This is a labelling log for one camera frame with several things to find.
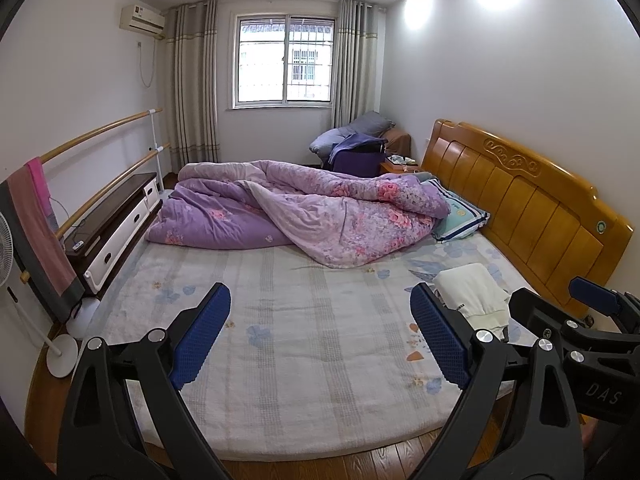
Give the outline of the white standing fan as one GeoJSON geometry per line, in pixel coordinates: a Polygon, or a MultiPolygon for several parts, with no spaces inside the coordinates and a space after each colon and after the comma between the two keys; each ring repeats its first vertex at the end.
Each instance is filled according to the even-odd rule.
{"type": "Polygon", "coordinates": [[[33,344],[44,349],[47,371],[54,378],[65,378],[73,373],[78,359],[77,341],[70,335],[50,337],[44,322],[43,307],[30,289],[17,278],[14,260],[14,241],[9,223],[1,216],[1,290],[9,296],[17,318],[26,328],[33,344]]]}

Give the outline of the lower wooden ballet bar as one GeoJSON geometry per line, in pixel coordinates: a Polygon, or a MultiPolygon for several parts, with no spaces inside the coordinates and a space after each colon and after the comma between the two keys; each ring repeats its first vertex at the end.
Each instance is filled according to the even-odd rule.
{"type": "Polygon", "coordinates": [[[58,240],[62,240],[65,233],[69,231],[76,222],[80,221],[82,217],[94,205],[99,203],[99,201],[102,200],[104,196],[107,196],[108,193],[111,193],[114,190],[114,188],[117,188],[119,185],[121,185],[122,182],[124,182],[126,179],[132,176],[139,168],[144,166],[150,160],[160,156],[160,153],[163,153],[163,151],[166,151],[168,148],[170,148],[169,143],[165,143],[161,146],[158,146],[157,148],[154,148],[154,150],[150,151],[149,154],[142,157],[142,159],[139,159],[137,162],[135,162],[133,165],[131,165],[129,168],[127,168],[125,171],[119,174],[117,177],[114,177],[114,179],[112,179],[110,182],[107,182],[107,184],[104,185],[103,188],[100,188],[98,192],[94,193],[93,196],[88,198],[88,200],[86,200],[85,203],[83,203],[73,214],[71,214],[70,218],[68,218],[62,224],[62,226],[58,228],[58,230],[55,232],[56,238],[58,240]]]}

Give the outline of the window with white frame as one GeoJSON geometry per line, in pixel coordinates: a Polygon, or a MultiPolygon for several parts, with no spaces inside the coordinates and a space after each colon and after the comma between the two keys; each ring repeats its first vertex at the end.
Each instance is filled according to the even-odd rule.
{"type": "Polygon", "coordinates": [[[330,104],[335,21],[292,14],[236,20],[233,105],[330,104]]]}

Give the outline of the white patterned bed sheet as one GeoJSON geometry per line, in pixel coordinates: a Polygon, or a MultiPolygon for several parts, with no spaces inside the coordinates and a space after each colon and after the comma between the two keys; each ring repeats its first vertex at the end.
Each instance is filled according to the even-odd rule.
{"type": "Polygon", "coordinates": [[[440,428],[459,396],[410,311],[414,285],[479,263],[506,292],[524,278],[483,235],[422,240],[355,269],[330,269],[294,246],[206,250],[141,243],[90,325],[136,341],[195,307],[216,283],[228,321],[182,397],[223,460],[314,460],[440,428]]]}

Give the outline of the grey striped right curtain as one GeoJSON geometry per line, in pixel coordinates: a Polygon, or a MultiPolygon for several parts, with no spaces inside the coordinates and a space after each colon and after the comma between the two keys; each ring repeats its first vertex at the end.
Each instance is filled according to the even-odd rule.
{"type": "Polygon", "coordinates": [[[386,11],[377,4],[340,1],[331,93],[334,127],[380,109],[385,29],[386,11]]]}

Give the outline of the dark tv cabinet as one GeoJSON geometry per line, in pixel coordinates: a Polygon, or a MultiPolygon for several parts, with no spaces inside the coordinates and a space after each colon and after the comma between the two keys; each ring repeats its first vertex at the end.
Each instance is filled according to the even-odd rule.
{"type": "Polygon", "coordinates": [[[70,230],[65,252],[88,296],[100,296],[129,244],[160,203],[157,175],[134,174],[70,230]]]}

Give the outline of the grey striped curtain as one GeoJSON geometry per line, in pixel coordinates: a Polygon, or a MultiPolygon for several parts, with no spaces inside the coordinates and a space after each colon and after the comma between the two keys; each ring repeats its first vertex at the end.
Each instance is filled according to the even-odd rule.
{"type": "Polygon", "coordinates": [[[217,0],[174,6],[166,15],[166,128],[176,171],[218,159],[216,21],[217,0]]]}
{"type": "Polygon", "coordinates": [[[380,109],[385,29],[386,11],[377,4],[340,1],[331,93],[334,127],[380,109]]]}

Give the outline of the upper wooden ballet bar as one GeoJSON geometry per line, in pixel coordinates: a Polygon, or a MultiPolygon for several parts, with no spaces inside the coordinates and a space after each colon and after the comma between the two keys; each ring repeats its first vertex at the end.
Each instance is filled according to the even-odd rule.
{"type": "Polygon", "coordinates": [[[153,117],[154,115],[161,113],[163,111],[162,108],[150,108],[149,110],[145,110],[144,112],[133,114],[124,118],[120,118],[119,120],[115,120],[114,122],[109,122],[108,124],[101,126],[99,128],[92,129],[80,136],[75,136],[73,139],[66,141],[65,143],[57,146],[53,150],[48,151],[47,153],[42,154],[39,157],[40,162],[44,165],[46,162],[50,162],[50,160],[55,159],[71,148],[79,144],[83,144],[88,142],[101,134],[110,132],[114,129],[120,128],[124,125],[130,124],[130,122],[136,122],[139,119],[143,119],[145,117],[153,117]]]}

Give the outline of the white wall air conditioner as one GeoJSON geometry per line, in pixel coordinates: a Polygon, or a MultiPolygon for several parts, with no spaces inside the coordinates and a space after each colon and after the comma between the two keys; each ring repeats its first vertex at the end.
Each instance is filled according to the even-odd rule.
{"type": "Polygon", "coordinates": [[[124,6],[120,11],[119,27],[130,32],[138,32],[161,40],[165,37],[165,24],[166,18],[162,14],[144,8],[140,4],[124,6]]]}

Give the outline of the purple floral comforter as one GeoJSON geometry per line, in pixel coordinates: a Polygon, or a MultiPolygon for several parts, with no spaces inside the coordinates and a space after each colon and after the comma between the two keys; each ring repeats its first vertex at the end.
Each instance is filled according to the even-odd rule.
{"type": "Polygon", "coordinates": [[[364,266],[431,234],[450,207],[413,174],[358,178],[277,162],[196,162],[146,232],[215,250],[294,245],[335,269],[364,266]]]}

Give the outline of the grey blue pillows pile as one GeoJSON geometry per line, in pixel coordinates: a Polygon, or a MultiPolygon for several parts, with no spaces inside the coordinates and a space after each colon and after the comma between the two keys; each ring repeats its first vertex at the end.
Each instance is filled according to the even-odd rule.
{"type": "Polygon", "coordinates": [[[374,110],[364,113],[346,126],[330,129],[317,136],[309,145],[309,151],[321,159],[327,159],[334,146],[340,144],[353,133],[365,134],[378,138],[395,125],[390,119],[374,110]]]}

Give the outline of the wooden bed headboard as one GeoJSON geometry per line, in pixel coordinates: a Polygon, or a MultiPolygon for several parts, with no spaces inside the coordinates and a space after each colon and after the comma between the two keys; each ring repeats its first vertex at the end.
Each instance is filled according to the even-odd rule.
{"type": "Polygon", "coordinates": [[[570,296],[570,280],[608,284],[634,234],[583,177],[466,122],[436,120],[421,167],[487,211],[484,237],[540,296],[575,318],[588,308],[570,296]]]}

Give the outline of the cream white knit sweater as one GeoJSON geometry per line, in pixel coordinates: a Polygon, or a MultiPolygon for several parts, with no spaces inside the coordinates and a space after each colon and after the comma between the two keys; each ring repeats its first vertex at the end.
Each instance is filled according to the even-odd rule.
{"type": "Polygon", "coordinates": [[[488,330],[506,339],[510,295],[484,266],[471,263],[443,270],[434,278],[434,285],[446,307],[461,313],[473,330],[488,330]]]}

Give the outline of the dark purple bag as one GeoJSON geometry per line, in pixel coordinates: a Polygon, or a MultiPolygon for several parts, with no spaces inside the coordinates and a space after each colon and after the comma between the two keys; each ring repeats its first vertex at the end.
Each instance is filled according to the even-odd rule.
{"type": "Polygon", "coordinates": [[[377,177],[385,160],[387,140],[352,133],[330,151],[322,168],[360,178],[377,177]]]}

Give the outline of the blue striped pillow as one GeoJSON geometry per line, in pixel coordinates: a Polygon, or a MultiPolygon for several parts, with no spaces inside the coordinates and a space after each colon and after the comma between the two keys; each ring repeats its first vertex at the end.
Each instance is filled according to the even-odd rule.
{"type": "Polygon", "coordinates": [[[432,229],[435,240],[458,240],[486,226],[490,219],[488,211],[448,190],[431,174],[418,174],[418,177],[425,193],[435,200],[433,211],[436,217],[432,229]]]}

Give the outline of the pink and black towel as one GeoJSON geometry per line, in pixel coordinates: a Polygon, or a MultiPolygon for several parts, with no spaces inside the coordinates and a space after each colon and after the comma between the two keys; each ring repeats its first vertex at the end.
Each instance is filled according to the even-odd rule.
{"type": "Polygon", "coordinates": [[[13,238],[13,258],[53,321],[66,323],[84,296],[84,286],[56,237],[51,195],[38,157],[1,182],[1,213],[13,238]]]}

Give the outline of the wooden ballet bar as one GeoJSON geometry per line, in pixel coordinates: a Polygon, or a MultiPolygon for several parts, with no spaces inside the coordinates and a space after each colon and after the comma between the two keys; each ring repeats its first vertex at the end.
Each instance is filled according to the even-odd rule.
{"type": "Polygon", "coordinates": [[[130,124],[130,122],[136,122],[139,119],[143,119],[145,117],[153,117],[154,115],[161,113],[163,111],[162,108],[150,108],[149,110],[145,110],[144,112],[133,114],[124,118],[120,118],[119,120],[115,120],[114,122],[109,122],[108,124],[101,126],[99,128],[92,129],[80,136],[75,136],[73,139],[66,141],[65,143],[57,146],[53,150],[48,151],[47,153],[42,154],[39,157],[40,162],[44,165],[46,162],[50,162],[50,160],[55,159],[71,148],[79,144],[83,144],[88,142],[101,134],[110,132],[114,129],[120,128],[124,125],[130,124]]]}
{"type": "Polygon", "coordinates": [[[80,221],[82,217],[94,205],[99,203],[99,201],[102,200],[104,196],[107,196],[108,193],[111,193],[114,190],[114,188],[117,188],[119,185],[121,185],[122,182],[124,182],[126,179],[132,176],[139,168],[144,166],[150,160],[160,156],[160,153],[163,153],[163,151],[166,151],[168,148],[170,148],[169,143],[165,143],[161,146],[158,146],[157,148],[154,148],[154,150],[150,151],[149,154],[142,157],[142,159],[139,159],[137,162],[135,162],[133,165],[131,165],[129,168],[127,168],[125,171],[119,174],[117,177],[114,177],[114,179],[112,179],[110,182],[107,182],[107,184],[104,185],[103,188],[100,188],[98,192],[94,193],[93,196],[88,198],[88,200],[86,200],[85,203],[83,203],[73,214],[71,214],[70,218],[68,218],[62,224],[62,226],[58,228],[58,230],[55,232],[56,238],[58,240],[62,240],[65,233],[69,231],[76,222],[80,221]]]}

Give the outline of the wooden nightstand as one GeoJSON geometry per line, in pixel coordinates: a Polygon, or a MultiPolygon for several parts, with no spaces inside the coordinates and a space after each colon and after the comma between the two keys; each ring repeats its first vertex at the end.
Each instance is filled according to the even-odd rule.
{"type": "Polygon", "coordinates": [[[386,140],[385,158],[378,166],[380,174],[404,174],[417,172],[418,162],[412,157],[412,139],[409,133],[398,127],[382,135],[386,140]]]}

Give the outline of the grey striped left curtain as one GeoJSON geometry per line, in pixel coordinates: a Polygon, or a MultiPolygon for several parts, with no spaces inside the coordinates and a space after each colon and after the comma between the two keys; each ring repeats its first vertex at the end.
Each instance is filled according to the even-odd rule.
{"type": "Polygon", "coordinates": [[[217,0],[174,6],[166,15],[166,128],[176,171],[218,159],[216,21],[217,0]]]}

